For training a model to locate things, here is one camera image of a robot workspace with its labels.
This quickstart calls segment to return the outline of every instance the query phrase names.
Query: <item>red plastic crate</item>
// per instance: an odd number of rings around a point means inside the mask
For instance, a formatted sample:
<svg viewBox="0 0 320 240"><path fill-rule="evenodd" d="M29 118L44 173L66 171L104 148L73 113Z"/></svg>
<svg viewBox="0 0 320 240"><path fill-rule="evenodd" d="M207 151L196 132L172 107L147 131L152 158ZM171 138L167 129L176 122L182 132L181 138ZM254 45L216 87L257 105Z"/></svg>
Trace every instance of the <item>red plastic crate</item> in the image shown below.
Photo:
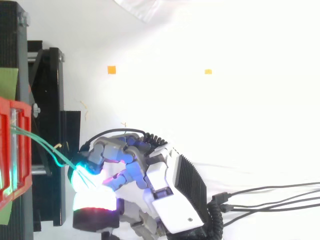
<svg viewBox="0 0 320 240"><path fill-rule="evenodd" d="M32 185L31 139L17 136L17 188L13 190L11 156L11 109L17 110L16 125L31 131L31 107L24 102L11 101L0 97L0 210L11 200L25 193Z"/></svg>
<svg viewBox="0 0 320 240"><path fill-rule="evenodd" d="M10 102L0 97L0 210L13 200L10 145Z"/></svg>

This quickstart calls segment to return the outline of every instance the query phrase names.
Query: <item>led light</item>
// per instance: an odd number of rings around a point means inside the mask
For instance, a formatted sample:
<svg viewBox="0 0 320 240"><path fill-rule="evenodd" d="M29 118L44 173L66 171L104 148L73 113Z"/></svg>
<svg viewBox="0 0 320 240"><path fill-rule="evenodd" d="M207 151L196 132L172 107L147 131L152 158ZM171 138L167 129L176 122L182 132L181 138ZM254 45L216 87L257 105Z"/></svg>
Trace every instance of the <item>led light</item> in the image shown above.
<svg viewBox="0 0 320 240"><path fill-rule="evenodd" d="M107 173L102 169L101 173L94 175L88 172L81 164L76 165L76 171L71 176L71 185L79 193L88 189L96 189L107 178Z"/></svg>
<svg viewBox="0 0 320 240"><path fill-rule="evenodd" d="M73 211L83 208L117 210L117 198L115 192L107 186L95 189L85 189L74 196Z"/></svg>

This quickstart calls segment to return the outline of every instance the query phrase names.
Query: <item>white backdrop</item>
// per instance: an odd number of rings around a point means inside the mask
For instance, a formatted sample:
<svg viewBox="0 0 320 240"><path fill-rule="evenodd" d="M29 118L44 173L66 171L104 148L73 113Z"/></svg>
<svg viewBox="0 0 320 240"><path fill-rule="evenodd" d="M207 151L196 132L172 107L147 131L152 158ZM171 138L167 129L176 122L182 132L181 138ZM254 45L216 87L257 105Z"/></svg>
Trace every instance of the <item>white backdrop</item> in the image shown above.
<svg viewBox="0 0 320 240"><path fill-rule="evenodd" d="M19 2L31 16L28 38L66 55L64 107L82 111L82 144L121 123L155 133L195 162L208 197L319 179L319 1L166 1L149 24L112 0ZM100 239L72 229L74 193L66 187L66 224L46 223L35 239ZM230 202L262 203L310 189ZM119 195L141 203L137 191L130 185ZM317 240L319 214L257 213L227 227L224 240ZM138 239L127 227L116 234Z"/></svg>

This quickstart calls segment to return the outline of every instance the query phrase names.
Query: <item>screw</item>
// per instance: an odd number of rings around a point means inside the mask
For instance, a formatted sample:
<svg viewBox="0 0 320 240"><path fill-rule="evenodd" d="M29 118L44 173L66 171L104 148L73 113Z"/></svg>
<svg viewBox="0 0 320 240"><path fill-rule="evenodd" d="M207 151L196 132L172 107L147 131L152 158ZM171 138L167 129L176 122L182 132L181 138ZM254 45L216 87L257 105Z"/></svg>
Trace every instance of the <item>screw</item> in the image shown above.
<svg viewBox="0 0 320 240"><path fill-rule="evenodd" d="M18 15L18 23L19 25L23 27L29 27L30 26L30 15L28 12L20 12Z"/></svg>
<svg viewBox="0 0 320 240"><path fill-rule="evenodd" d="M59 62L64 63L66 61L66 55L62 52L59 53Z"/></svg>
<svg viewBox="0 0 320 240"><path fill-rule="evenodd" d="M40 112L41 112L41 109L40 109L40 107L38 107L38 104L36 104L36 103L33 104L32 105L32 114L33 114L33 116L35 118L37 118Z"/></svg>

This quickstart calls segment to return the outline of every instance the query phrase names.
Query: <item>green cable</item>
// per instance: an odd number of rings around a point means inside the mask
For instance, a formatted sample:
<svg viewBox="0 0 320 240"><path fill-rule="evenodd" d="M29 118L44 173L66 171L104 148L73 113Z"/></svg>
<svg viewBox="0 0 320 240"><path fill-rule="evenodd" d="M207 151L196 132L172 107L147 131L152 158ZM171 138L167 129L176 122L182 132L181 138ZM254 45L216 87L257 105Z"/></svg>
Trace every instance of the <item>green cable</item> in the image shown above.
<svg viewBox="0 0 320 240"><path fill-rule="evenodd" d="M48 143L46 140L44 140L43 138L41 138L40 136L24 130L23 128L20 128L18 126L14 126L11 125L12 128L16 128L18 130L20 130L20 132L25 133L25 136L30 137L32 139L37 139L39 142L47 145L55 154L57 154L66 164L68 164L71 168L73 168L73 170L75 170L79 176L81 177L81 179L83 180L83 182L86 184L86 186L88 187L86 181L83 179L83 177L85 177L93 186L97 187L85 174L83 174L81 171L77 170L77 167L68 159L66 158L61 152L59 152L57 149L55 149L52 145L50 145L50 143Z"/></svg>
<svg viewBox="0 0 320 240"><path fill-rule="evenodd" d="M68 164L70 167L72 167L74 170L76 170L76 166L68 159L66 158L61 152L59 152L57 149L55 149L52 145L50 145L50 143L48 143L46 140L44 140L43 138L35 135L32 132L26 131L18 126L11 126L12 128L16 128L18 130L20 130L23 133L26 133L29 136L33 136L34 138L36 138L37 140L41 141L42 143L44 143L45 145L47 145L56 155L59 156L59 158L61 158L66 164Z"/></svg>
<svg viewBox="0 0 320 240"><path fill-rule="evenodd" d="M38 139L35 139L33 136L29 136L27 135L26 133L22 132L22 131L18 131L18 130L14 130L12 129L11 130L12 133L14 134L17 134L17 135L23 135L23 136L27 136L27 137L30 137L31 139L33 139L34 141L36 141L38 144L40 144L50 155L51 157L53 158L55 164L57 164L59 167L64 167L64 165L60 164L58 162L58 159L56 158L56 156L54 155L54 153L52 151L49 150L49 148L47 148L46 145L44 145L41 141L39 141Z"/></svg>

